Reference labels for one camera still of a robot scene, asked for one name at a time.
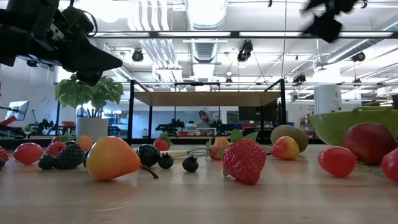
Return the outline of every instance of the desk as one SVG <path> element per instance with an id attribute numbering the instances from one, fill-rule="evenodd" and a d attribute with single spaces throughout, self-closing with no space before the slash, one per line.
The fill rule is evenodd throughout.
<path id="1" fill-rule="evenodd" d="M 77 170 L 39 171 L 9 161 L 0 172 L 0 217 L 14 224 L 253 224 L 397 223 L 398 186 L 362 167 L 335 179 L 317 164 L 325 145 L 298 161 L 267 157 L 261 179 L 247 186 L 223 178 L 220 161 L 199 158 L 196 173 L 181 159 L 112 182 Z"/>

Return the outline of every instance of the person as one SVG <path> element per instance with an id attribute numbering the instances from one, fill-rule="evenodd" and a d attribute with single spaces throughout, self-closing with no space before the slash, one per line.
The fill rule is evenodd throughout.
<path id="1" fill-rule="evenodd" d="M 211 113 L 208 111 L 207 108 L 203 108 L 201 111 L 199 111 L 199 117 L 201 119 L 200 124 L 198 125 L 198 128 L 210 128 L 210 124 L 214 123 L 213 116 Z M 212 135 L 213 130 L 212 129 L 198 129 L 201 135 Z"/>

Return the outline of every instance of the ceiling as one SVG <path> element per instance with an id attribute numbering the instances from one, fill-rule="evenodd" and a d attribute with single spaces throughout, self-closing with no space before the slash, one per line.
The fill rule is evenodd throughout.
<path id="1" fill-rule="evenodd" d="M 210 0 L 202 0 L 210 8 Z M 132 5 L 130 1 L 111 1 L 111 0 L 80 0 L 75 1 L 76 7 L 91 12 L 98 21 L 100 31 L 109 30 L 131 30 L 129 20 L 132 19 Z M 300 9 L 303 8 L 304 0 L 273 0 L 272 7 L 267 7 L 268 1 L 257 0 L 229 0 L 226 13 L 224 30 L 301 30 L 306 24 L 312 21 L 312 15 L 301 15 Z M 0 0 L 0 7 L 5 7 L 6 1 Z M 187 18 L 183 0 L 168 0 L 168 22 L 172 30 L 187 30 Z M 68 1 L 61 1 L 60 8 L 68 5 Z M 150 21 L 150 1 L 149 1 L 149 21 Z M 369 1 L 366 9 L 360 9 L 359 3 L 351 14 L 341 15 L 338 20 L 343 23 L 344 30 L 381 30 L 380 25 L 389 19 L 397 16 L 398 0 L 392 1 Z M 319 8 L 313 13 L 319 14 L 323 9 Z M 152 60 L 148 57 L 145 50 L 144 59 L 141 62 L 133 62 L 131 59 L 135 48 L 142 48 L 137 39 L 95 39 L 92 43 L 102 48 L 107 44 L 112 54 L 120 57 L 124 61 L 124 68 L 140 82 L 156 82 L 153 76 Z M 328 44 L 323 40 L 317 39 L 253 39 L 254 54 L 246 62 L 245 67 L 239 67 L 236 57 L 239 48 L 243 44 L 243 39 L 228 39 L 227 43 L 219 44 L 219 49 L 214 63 L 212 77 L 208 81 L 224 82 L 227 77 L 226 72 L 232 73 L 234 82 L 263 82 L 273 83 L 281 76 L 291 81 L 297 71 L 291 71 L 299 65 L 300 71 L 307 76 L 307 81 L 311 80 L 314 73 L 312 61 L 320 54 L 330 54 L 336 50 L 350 44 L 350 39 L 340 39 L 333 44 Z M 175 56 L 182 68 L 182 78 L 184 81 L 196 79 L 192 71 L 192 55 L 190 45 L 183 43 L 182 39 L 174 39 L 173 46 Z M 363 62 L 343 61 L 333 64 L 341 72 L 343 81 L 351 82 L 355 74 L 360 76 L 378 71 L 388 65 L 396 63 L 398 56 L 398 41 L 383 40 L 382 42 L 367 48 L 363 52 L 366 60 Z M 395 70 L 388 73 L 380 73 L 377 76 L 363 82 L 381 82 L 386 78 L 398 75 Z M 240 88 L 252 88 L 252 86 L 241 86 Z"/>

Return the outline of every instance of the dark berry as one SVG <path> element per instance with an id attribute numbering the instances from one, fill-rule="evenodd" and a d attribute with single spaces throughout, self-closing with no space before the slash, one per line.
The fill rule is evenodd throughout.
<path id="1" fill-rule="evenodd" d="M 44 155 L 40 160 L 39 163 L 37 164 L 40 169 L 43 170 L 50 170 L 52 169 L 53 162 L 54 162 L 54 156 L 52 155 Z"/>
<path id="2" fill-rule="evenodd" d="M 83 156 L 83 166 L 84 166 L 84 167 L 86 167 L 87 157 L 88 157 L 88 154 L 90 153 L 90 150 L 91 150 L 91 149 L 87 150 L 87 151 L 85 152 L 85 155 Z"/>
<path id="3" fill-rule="evenodd" d="M 139 146 L 137 154 L 141 160 L 141 164 L 147 167 L 155 165 L 160 158 L 159 150 L 150 144 Z"/>
<path id="4" fill-rule="evenodd" d="M 195 158 L 193 155 L 187 157 L 182 162 L 182 167 L 188 172 L 195 172 L 199 168 L 197 158 Z"/>
<path id="5" fill-rule="evenodd" d="M 74 169 L 83 162 L 84 152 L 79 144 L 67 142 L 67 147 L 55 158 L 53 166 L 56 169 Z"/>
<path id="6" fill-rule="evenodd" d="M 6 165 L 6 161 L 0 158 L 0 170 Z"/>
<path id="7" fill-rule="evenodd" d="M 169 154 L 166 152 L 159 158 L 159 166 L 163 169 L 168 169 L 170 168 L 174 163 L 173 157 L 169 156 Z"/>

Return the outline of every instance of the potted plant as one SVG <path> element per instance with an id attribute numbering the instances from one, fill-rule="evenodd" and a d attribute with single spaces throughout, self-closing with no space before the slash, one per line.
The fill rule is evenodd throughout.
<path id="1" fill-rule="evenodd" d="M 119 104 L 122 95 L 122 84 L 110 77 L 102 77 L 95 86 L 89 86 L 73 74 L 55 87 L 55 97 L 63 107 L 76 109 L 79 105 L 83 107 L 83 104 L 91 102 L 92 108 L 82 108 L 86 117 L 78 117 L 76 120 L 76 137 L 85 135 L 93 141 L 108 135 L 109 120 L 101 118 L 106 102 Z"/>

